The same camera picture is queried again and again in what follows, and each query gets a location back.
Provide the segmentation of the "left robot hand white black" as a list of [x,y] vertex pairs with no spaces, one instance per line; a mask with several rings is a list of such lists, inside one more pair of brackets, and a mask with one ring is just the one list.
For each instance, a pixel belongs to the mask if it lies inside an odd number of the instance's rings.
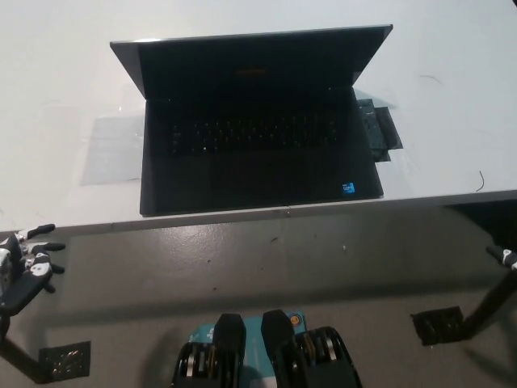
[[1,241],[2,317],[17,315],[42,290],[55,292],[51,279],[63,274],[65,269],[55,264],[50,254],[63,251],[65,244],[32,241],[55,229],[54,224],[45,224],[9,234]]

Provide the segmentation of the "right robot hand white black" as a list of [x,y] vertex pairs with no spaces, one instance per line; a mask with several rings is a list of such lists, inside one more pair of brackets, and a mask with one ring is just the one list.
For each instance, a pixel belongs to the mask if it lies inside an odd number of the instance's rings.
[[517,255],[515,251],[501,246],[488,246],[486,250],[503,267],[516,271]]

